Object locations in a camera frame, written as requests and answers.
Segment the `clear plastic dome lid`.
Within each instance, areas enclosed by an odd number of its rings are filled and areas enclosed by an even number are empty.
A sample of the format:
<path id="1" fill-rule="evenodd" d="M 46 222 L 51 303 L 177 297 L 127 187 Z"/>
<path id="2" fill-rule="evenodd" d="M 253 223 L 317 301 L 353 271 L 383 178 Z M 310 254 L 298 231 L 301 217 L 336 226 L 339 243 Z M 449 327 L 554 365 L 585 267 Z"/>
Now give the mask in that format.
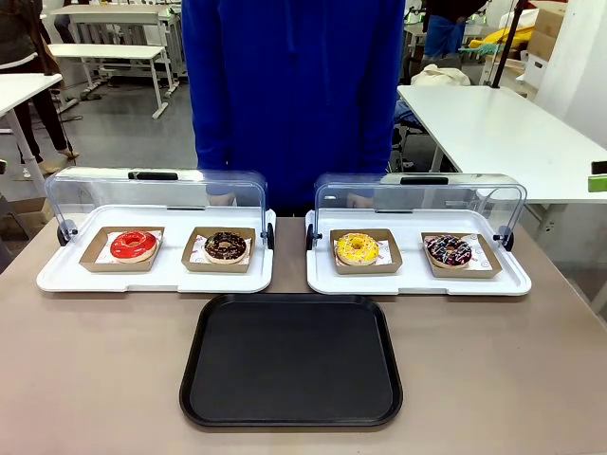
<path id="1" fill-rule="evenodd" d="M 449 179 L 446 186 L 403 186 L 403 176 L 440 175 Z M 374 199 L 372 209 L 348 209 L 346 197 L 354 192 Z M 322 238 L 321 219 L 331 209 L 405 215 L 417 210 L 439 212 L 471 211 L 488 223 L 490 241 L 501 246 L 499 228 L 513 230 L 526 202 L 527 190 L 512 178 L 495 173 L 385 173 L 324 174 L 315 183 L 314 211 L 306 222 L 305 247 L 311 250 Z"/>
<path id="2" fill-rule="evenodd" d="M 175 172 L 177 181 L 135 181 L 129 172 Z M 177 209 L 208 207 L 257 208 L 262 215 L 270 210 L 267 182 L 257 172 L 208 173 L 199 170 L 112 169 L 71 167 L 50 176 L 46 194 L 58 224 L 73 214 L 88 214 L 105 205 L 152 205 Z M 78 222 L 71 220 L 77 229 Z M 262 230 L 264 244 L 274 247 L 274 224 Z"/>

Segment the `person's left forearm blue sleeve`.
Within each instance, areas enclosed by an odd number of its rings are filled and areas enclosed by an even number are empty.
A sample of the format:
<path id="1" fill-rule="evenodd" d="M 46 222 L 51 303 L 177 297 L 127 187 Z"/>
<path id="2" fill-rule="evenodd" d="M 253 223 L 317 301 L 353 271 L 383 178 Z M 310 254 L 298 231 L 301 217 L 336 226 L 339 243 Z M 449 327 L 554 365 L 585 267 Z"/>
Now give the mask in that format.
<path id="1" fill-rule="evenodd" d="M 383 174 L 390 159 L 394 111 L 397 100 L 395 86 L 367 92 L 359 108 L 360 145 L 354 173 Z"/>

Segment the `person's right forearm blue sleeve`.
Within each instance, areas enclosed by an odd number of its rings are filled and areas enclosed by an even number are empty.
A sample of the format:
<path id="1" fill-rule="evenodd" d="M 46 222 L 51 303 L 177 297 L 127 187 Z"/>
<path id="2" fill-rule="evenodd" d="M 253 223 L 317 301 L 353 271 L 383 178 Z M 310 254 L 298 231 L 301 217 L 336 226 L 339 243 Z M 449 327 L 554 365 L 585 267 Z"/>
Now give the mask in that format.
<path id="1" fill-rule="evenodd" d="M 197 168 L 208 173 L 229 171 L 233 147 L 227 95 L 192 84 L 191 104 Z"/>

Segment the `brown cardboard food tray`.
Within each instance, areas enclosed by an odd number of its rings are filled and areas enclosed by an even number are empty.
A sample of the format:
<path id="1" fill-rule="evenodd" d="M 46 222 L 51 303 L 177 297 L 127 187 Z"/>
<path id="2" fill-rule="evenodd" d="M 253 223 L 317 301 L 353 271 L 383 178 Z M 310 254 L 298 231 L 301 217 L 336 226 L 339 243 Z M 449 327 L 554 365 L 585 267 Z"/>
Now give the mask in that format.
<path id="1" fill-rule="evenodd" d="M 217 231 L 233 231 L 251 239 L 248 262 L 246 264 L 195 264 L 189 262 L 189 256 L 192 251 L 194 236 L 196 234 L 213 234 Z M 245 273 L 252 261 L 252 253 L 255 248 L 255 230 L 250 227 L 195 227 L 190 235 L 186 246 L 184 247 L 181 262 L 190 272 L 196 273 Z"/>
<path id="2" fill-rule="evenodd" d="M 374 237 L 376 240 L 387 240 L 390 246 L 390 252 L 392 256 L 392 262 L 384 265 L 366 265 L 366 266 L 349 266 L 340 264 L 337 261 L 336 254 L 334 252 L 334 241 L 339 239 L 340 236 L 348 232 L 362 232 Z M 337 271 L 340 275 L 381 275 L 381 274 L 395 274 L 403 264 L 401 253 L 395 242 L 393 233 L 387 228 L 367 228 L 367 229 L 332 229 L 330 231 L 330 246 L 332 248 L 334 261 L 336 264 Z"/>
<path id="3" fill-rule="evenodd" d="M 426 255 L 426 258 L 429 262 L 431 271 L 436 278 L 488 280 L 488 279 L 495 278 L 499 273 L 502 272 L 503 268 L 496 256 L 496 254 L 493 252 L 490 245 L 487 243 L 485 238 L 480 233 L 475 233 L 475 234 L 480 234 L 482 236 L 481 243 L 482 243 L 483 247 L 485 248 L 486 253 L 489 257 L 489 262 L 491 265 L 490 270 L 470 270 L 470 269 L 452 270 L 452 269 L 445 269 L 445 268 L 440 268 L 440 267 L 435 266 L 430 261 L 430 258 L 428 257 L 428 255 L 425 251 L 424 244 L 423 244 L 423 237 L 428 234 L 444 234 L 444 233 L 453 233 L 453 232 L 422 232 L 420 234 L 421 241 L 422 241 L 422 250 Z M 455 232 L 453 234 L 469 234 L 469 233 Z"/>
<path id="4" fill-rule="evenodd" d="M 122 232 L 126 230 L 162 230 L 164 236 L 164 227 L 102 227 L 99 232 L 94 236 L 93 240 L 89 243 L 88 247 L 84 251 L 81 259 L 80 265 L 82 265 L 86 270 L 92 273 L 146 273 L 150 272 L 156 256 L 160 251 L 160 247 L 162 244 L 163 236 L 161 243 L 159 245 L 156 254 L 149 260 L 137 263 L 137 264 L 96 264 L 95 260 L 97 259 L 101 249 L 105 245 L 107 240 L 107 236 L 110 232 Z"/>

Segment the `red glazed donut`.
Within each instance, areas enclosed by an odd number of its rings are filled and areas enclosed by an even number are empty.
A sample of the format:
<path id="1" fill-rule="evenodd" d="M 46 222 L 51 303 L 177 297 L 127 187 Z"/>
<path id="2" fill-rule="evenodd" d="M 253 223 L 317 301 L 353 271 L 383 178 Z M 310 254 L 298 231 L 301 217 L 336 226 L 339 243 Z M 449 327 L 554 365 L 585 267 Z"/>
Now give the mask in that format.
<path id="1" fill-rule="evenodd" d="M 110 246 L 110 254 L 120 263 L 146 261 L 156 252 L 157 239 L 148 231 L 125 231 Z"/>

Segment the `dark donut with coloured sprinkles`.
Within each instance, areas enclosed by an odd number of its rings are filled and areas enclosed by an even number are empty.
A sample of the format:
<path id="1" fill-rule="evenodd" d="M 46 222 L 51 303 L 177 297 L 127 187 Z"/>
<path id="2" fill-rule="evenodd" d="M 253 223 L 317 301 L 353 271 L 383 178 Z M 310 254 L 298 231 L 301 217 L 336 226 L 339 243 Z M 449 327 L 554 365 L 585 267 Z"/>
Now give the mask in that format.
<path id="1" fill-rule="evenodd" d="M 450 234 L 427 238 L 425 247 L 432 262 L 442 268 L 463 268 L 472 258 L 470 244 Z"/>

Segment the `white plastic display tray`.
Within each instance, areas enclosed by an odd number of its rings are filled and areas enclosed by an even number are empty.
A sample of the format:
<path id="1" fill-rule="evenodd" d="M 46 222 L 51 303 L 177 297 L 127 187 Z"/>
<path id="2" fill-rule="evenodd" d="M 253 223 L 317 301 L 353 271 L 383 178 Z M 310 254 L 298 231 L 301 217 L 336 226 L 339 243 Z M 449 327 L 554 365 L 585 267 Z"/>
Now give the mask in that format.
<path id="1" fill-rule="evenodd" d="M 255 293 L 271 281 L 273 251 L 264 244 L 262 230 L 276 221 L 273 211 L 257 208 L 208 207 L 177 209 L 152 205 L 105 205 L 90 213 L 68 216 L 77 221 L 78 234 L 62 246 L 39 272 L 36 284 L 46 292 L 179 292 Z M 86 248 L 102 228 L 164 229 L 160 250 L 148 272 L 90 272 L 80 264 Z M 181 258 L 195 228 L 252 228 L 255 247 L 245 273 L 191 272 Z"/>
<path id="2" fill-rule="evenodd" d="M 308 212 L 305 224 L 322 237 L 306 251 L 309 286 L 322 294 L 523 296 L 532 282 L 514 255 L 492 240 L 495 228 L 481 214 L 466 209 L 415 209 L 380 213 L 371 209 L 321 209 Z M 394 273 L 343 274 L 333 253 L 333 230 L 362 232 L 385 228 L 395 238 L 402 265 Z M 437 278 L 422 245 L 424 232 L 480 234 L 502 270 L 493 278 Z"/>

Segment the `chocolate donut with nuts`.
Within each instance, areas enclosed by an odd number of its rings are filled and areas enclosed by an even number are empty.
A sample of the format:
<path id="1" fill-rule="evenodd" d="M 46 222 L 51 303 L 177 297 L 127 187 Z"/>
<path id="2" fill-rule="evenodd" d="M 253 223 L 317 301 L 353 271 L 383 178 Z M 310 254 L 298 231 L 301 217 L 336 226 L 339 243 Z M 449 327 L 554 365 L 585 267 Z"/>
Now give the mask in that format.
<path id="1" fill-rule="evenodd" d="M 204 244 L 205 255 L 215 264 L 236 264 L 247 250 L 245 238 L 231 231 L 215 232 Z"/>

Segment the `yellow sprinkled donut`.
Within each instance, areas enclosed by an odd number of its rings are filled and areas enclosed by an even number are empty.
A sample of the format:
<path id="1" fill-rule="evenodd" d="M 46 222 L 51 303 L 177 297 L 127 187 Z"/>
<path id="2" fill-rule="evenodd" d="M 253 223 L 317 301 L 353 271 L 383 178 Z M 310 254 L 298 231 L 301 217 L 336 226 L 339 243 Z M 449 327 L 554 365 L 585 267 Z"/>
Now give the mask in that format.
<path id="1" fill-rule="evenodd" d="M 379 253 L 377 241 L 368 234 L 352 232 L 341 236 L 336 243 L 338 259 L 347 265 L 374 264 Z"/>

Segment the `black plastic serving tray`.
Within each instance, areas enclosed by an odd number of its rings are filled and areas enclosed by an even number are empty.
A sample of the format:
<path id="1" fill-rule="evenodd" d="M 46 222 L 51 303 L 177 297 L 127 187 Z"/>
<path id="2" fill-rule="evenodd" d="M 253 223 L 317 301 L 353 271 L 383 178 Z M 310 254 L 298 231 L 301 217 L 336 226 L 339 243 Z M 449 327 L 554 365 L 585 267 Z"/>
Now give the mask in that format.
<path id="1" fill-rule="evenodd" d="M 402 403 L 387 320 L 363 296 L 211 299 L 179 390 L 204 428 L 374 428 Z"/>

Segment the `brown cardboard box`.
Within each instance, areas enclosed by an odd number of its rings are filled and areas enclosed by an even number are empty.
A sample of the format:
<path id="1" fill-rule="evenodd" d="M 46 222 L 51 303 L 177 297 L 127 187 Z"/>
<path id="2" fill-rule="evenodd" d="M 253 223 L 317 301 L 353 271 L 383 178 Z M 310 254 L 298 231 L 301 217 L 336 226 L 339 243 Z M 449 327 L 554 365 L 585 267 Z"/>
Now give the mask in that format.
<path id="1" fill-rule="evenodd" d="M 31 240 L 54 217 L 44 197 L 10 202 L 0 194 L 0 240 Z"/>
<path id="2" fill-rule="evenodd" d="M 539 12 L 527 46 L 529 54 L 549 61 L 566 13 L 567 3 L 551 0 L 529 0 Z"/>

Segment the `white desk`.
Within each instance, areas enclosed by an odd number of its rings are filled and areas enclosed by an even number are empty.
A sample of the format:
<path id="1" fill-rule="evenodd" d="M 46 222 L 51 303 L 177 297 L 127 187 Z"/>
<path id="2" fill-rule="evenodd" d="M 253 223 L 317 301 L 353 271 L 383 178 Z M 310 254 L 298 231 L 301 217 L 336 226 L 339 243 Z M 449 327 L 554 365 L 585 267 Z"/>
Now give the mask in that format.
<path id="1" fill-rule="evenodd" d="M 45 179 L 28 147 L 23 129 L 16 117 L 15 107 L 62 80 L 63 77 L 60 74 L 50 76 L 42 73 L 0 75 L 0 117 L 7 119 L 19 150 L 23 154 L 34 187 L 42 197 L 46 197 Z"/>
<path id="2" fill-rule="evenodd" d="M 47 13 L 65 16 L 78 44 L 162 46 L 160 58 L 175 82 L 187 75 L 182 45 L 181 7 L 169 4 L 98 2 L 72 4 Z"/>
<path id="3" fill-rule="evenodd" d="M 88 88 L 95 90 L 99 85 L 92 82 L 89 71 L 89 60 L 128 60 L 142 61 L 148 64 L 155 90 L 157 108 L 152 114 L 153 119 L 159 119 L 168 107 L 168 102 L 160 94 L 159 77 L 156 72 L 156 61 L 161 60 L 165 65 L 165 73 L 169 83 L 168 96 L 171 96 L 177 87 L 174 82 L 167 53 L 163 46 L 156 45 L 94 45 L 94 44 L 52 44 L 48 46 L 51 54 L 56 58 L 79 59 L 83 65 L 88 82 Z"/>

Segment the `large white table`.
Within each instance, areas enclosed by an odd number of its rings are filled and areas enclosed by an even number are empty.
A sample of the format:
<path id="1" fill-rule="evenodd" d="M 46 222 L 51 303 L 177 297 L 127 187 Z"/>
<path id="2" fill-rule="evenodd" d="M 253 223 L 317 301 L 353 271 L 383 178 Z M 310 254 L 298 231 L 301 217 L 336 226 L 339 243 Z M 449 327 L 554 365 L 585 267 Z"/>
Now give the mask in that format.
<path id="1" fill-rule="evenodd" d="M 538 208 L 538 233 L 569 205 L 607 205 L 607 192 L 587 187 L 592 163 L 607 160 L 607 150 L 515 92 L 481 85 L 397 91 L 436 144 L 432 169 L 447 157 L 460 173 L 511 177 Z"/>

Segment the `bystander in dark clothes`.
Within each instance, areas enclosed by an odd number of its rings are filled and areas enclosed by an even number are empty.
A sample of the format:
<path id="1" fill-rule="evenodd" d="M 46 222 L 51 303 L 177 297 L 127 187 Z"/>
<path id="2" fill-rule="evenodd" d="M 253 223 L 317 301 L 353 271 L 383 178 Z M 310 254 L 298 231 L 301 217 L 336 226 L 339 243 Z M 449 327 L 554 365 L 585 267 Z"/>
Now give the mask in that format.
<path id="1" fill-rule="evenodd" d="M 40 32 L 42 10 L 42 0 L 0 0 L 0 74 L 43 74 L 52 67 Z M 79 154 L 68 143 L 49 91 L 41 91 L 30 102 L 56 152 L 67 159 L 77 158 Z"/>

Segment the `white storage box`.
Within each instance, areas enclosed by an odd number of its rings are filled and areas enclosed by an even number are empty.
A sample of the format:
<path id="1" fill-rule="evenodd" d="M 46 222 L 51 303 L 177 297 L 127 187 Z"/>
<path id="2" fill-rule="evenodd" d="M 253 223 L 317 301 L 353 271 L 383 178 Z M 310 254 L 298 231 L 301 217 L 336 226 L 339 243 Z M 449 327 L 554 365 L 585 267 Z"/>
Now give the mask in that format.
<path id="1" fill-rule="evenodd" d="M 524 66 L 523 81 L 539 89 L 547 67 L 548 61 L 533 54 L 528 54 Z"/>

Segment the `white printed paper liner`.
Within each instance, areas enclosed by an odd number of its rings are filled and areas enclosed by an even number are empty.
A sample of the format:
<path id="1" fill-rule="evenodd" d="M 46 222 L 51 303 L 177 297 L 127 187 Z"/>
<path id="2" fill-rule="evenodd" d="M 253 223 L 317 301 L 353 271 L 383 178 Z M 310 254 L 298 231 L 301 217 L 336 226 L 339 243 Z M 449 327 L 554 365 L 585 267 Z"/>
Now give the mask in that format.
<path id="1" fill-rule="evenodd" d="M 334 241 L 334 252 L 336 254 L 336 243 L 337 240 Z M 387 240 L 376 240 L 378 245 L 379 245 L 379 253 L 378 253 L 378 257 L 377 260 L 374 264 L 370 264 L 370 265 L 384 265 L 384 264 L 390 264 L 392 262 L 392 256 L 391 256 L 391 252 L 390 252 L 390 246 L 389 246 L 389 242 Z M 340 264 L 343 264 L 339 259 L 338 256 L 336 254 L 337 257 L 337 261 Z"/>
<path id="2" fill-rule="evenodd" d="M 156 229 L 156 230 L 142 230 L 142 229 L 136 230 L 135 229 L 135 230 L 126 230 L 126 231 L 148 231 L 148 232 L 151 232 L 152 234 L 154 234 L 156 236 L 156 239 L 157 239 L 156 251 L 159 248 L 159 245 L 161 243 L 162 236 L 163 236 L 163 231 L 162 230 L 158 230 L 158 229 Z M 96 264 L 123 264 L 123 263 L 118 262 L 116 259 L 114 259 L 112 257 L 112 255 L 110 254 L 110 246 L 111 246 L 112 242 L 116 239 L 116 237 L 118 235 L 122 234 L 123 232 L 125 232 L 125 231 L 122 231 L 122 232 L 115 231 L 115 232 L 110 232 L 108 234 L 107 240 L 105 242 L 105 245 L 101 249 L 101 252 L 99 253 L 97 259 L 95 260 Z"/>
<path id="3" fill-rule="evenodd" d="M 190 256 L 189 256 L 189 262 L 190 263 L 195 263 L 195 264 L 214 264 L 214 263 L 212 263 L 208 259 L 208 257 L 205 255 L 205 252 L 204 252 L 205 241 L 210 236 L 212 236 L 212 234 L 196 234 L 193 237 L 194 241 L 193 241 L 192 251 L 191 251 Z M 242 236 L 242 237 L 245 238 L 245 240 L 247 242 L 248 250 L 247 250 L 247 253 L 246 253 L 245 257 L 240 262 L 238 262 L 236 264 L 246 264 L 248 262 L 248 256 L 249 256 L 250 246 L 251 246 L 251 239 L 248 238 L 248 237 L 245 237 L 243 235 L 240 235 L 240 236 Z"/>
<path id="4" fill-rule="evenodd" d="M 472 258 L 465 267 L 463 267 L 463 268 L 445 268 L 445 269 L 452 269 L 452 270 L 455 270 L 455 269 L 490 270 L 491 269 L 489 257 L 486 253 L 485 248 L 483 247 L 483 245 L 481 243 L 482 236 L 480 234 L 475 234 L 475 233 L 470 233 L 470 234 L 444 233 L 444 234 L 450 234 L 450 235 L 454 235 L 456 237 L 460 237 L 462 240 L 468 242 L 472 248 Z M 428 254 L 428 252 L 426 250 L 425 240 L 427 238 L 431 238 L 431 237 L 435 237 L 435 236 L 439 236 L 439 235 L 443 235 L 443 234 L 428 234 L 423 237 L 424 248 L 425 248 L 425 251 L 429 258 L 430 258 L 430 255 Z"/>

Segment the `black pole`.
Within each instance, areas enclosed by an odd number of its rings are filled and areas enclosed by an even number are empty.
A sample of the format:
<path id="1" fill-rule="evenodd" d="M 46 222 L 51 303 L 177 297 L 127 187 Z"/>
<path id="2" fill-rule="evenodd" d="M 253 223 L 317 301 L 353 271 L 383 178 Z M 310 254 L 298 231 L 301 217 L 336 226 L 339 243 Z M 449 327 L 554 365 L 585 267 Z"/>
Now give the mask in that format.
<path id="1" fill-rule="evenodd" d="M 506 41 L 504 42 L 504 47 L 502 49 L 502 56 L 497 66 L 497 70 L 495 71 L 494 79 L 490 85 L 493 89 L 500 88 L 500 80 L 502 78 L 504 69 L 506 67 L 506 61 L 508 59 L 508 54 L 511 49 L 514 36 L 516 34 L 517 26 L 522 15 L 524 9 L 524 1 L 525 0 L 517 0 L 515 8 L 513 10 L 513 15 L 510 23 L 510 27 L 508 28 L 508 34 L 506 37 Z"/>

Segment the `beige fabric bag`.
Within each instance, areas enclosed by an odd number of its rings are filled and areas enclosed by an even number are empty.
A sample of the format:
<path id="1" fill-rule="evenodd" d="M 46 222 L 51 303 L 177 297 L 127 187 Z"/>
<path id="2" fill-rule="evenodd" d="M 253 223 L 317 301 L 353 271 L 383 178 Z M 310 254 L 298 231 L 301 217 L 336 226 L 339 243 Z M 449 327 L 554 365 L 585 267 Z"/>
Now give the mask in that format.
<path id="1" fill-rule="evenodd" d="M 412 77 L 411 86 L 471 86 L 469 77 L 458 68 L 426 65 Z"/>

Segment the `black office chair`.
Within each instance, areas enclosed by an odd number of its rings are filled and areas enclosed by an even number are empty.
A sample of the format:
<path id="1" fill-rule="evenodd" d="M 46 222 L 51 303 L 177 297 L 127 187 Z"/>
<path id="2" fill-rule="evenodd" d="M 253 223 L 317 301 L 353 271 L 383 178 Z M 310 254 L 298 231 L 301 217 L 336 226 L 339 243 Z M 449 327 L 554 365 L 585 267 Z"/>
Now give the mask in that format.
<path id="1" fill-rule="evenodd" d="M 416 164 L 406 156 L 409 137 L 427 136 L 428 132 L 404 100 L 395 103 L 392 152 L 388 163 L 389 173 L 414 173 Z"/>

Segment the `bystander in blue trousers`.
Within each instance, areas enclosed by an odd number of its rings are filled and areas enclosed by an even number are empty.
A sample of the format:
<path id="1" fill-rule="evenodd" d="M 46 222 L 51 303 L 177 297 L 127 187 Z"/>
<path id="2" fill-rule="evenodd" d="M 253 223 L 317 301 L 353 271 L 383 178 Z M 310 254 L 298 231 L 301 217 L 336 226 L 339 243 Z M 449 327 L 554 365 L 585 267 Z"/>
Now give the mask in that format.
<path id="1" fill-rule="evenodd" d="M 437 60 L 458 51 L 469 17 L 467 0 L 427 0 L 424 57 Z"/>

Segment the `person in blue hoodie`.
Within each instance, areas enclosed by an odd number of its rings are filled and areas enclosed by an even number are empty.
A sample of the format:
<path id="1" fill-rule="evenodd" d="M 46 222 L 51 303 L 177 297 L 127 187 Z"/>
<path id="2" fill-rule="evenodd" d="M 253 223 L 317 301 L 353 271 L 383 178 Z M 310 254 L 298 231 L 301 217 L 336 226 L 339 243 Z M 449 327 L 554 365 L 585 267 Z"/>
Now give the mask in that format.
<path id="1" fill-rule="evenodd" d="M 223 91 L 230 171 L 267 182 L 270 209 L 314 207 L 326 173 L 354 173 L 359 108 L 397 85 L 404 0 L 182 0 L 190 86 Z"/>

